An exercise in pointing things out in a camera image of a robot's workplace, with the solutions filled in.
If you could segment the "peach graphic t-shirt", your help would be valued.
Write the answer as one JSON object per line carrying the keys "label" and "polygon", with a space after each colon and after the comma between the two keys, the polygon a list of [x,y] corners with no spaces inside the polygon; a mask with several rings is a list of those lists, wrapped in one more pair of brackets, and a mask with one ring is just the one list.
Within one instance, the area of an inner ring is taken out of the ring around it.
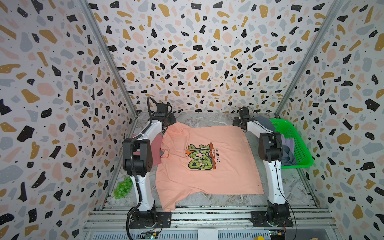
{"label": "peach graphic t-shirt", "polygon": [[262,181],[245,133],[234,126],[166,130],[157,167],[156,189],[170,212],[189,195],[262,195]]}

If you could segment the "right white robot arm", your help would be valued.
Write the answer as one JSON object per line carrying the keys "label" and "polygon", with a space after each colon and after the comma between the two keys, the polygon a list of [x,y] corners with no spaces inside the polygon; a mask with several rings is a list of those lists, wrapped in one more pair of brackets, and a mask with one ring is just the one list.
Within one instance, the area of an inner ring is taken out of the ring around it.
{"label": "right white robot arm", "polygon": [[269,119],[250,114],[250,109],[248,106],[240,108],[239,116],[233,120],[233,126],[241,128],[245,133],[252,133],[259,140],[258,153],[267,171],[269,188],[268,207],[262,216],[262,223],[276,227],[287,226],[292,223],[292,217],[282,183],[282,136]]}

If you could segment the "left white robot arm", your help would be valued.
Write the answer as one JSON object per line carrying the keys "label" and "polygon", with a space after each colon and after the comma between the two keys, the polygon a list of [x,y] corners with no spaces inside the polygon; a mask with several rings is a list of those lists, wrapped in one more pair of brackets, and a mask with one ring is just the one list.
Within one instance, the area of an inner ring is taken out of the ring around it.
{"label": "left white robot arm", "polygon": [[149,110],[147,125],[137,135],[123,141],[122,167],[133,182],[137,200],[129,214],[129,226],[134,228],[150,228],[159,222],[150,178],[146,176],[154,165],[151,143],[159,134],[164,134],[169,126],[176,123],[170,103],[155,102],[156,111],[152,112],[150,101],[154,99],[147,99]]}

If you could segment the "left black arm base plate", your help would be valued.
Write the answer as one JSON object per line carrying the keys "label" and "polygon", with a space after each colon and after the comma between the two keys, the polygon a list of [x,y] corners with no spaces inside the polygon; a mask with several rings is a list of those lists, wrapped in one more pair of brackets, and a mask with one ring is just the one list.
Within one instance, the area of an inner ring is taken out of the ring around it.
{"label": "left black arm base plate", "polygon": [[149,211],[136,211],[129,220],[130,229],[153,229],[171,227],[172,213],[158,212],[150,213]]}

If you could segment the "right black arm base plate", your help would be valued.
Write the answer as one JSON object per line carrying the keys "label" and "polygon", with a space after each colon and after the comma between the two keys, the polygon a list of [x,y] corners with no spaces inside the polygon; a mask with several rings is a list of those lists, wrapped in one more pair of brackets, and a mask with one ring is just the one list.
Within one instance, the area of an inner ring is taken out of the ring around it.
{"label": "right black arm base plate", "polygon": [[275,214],[268,211],[252,211],[251,222],[255,228],[282,228],[295,225],[290,214]]}

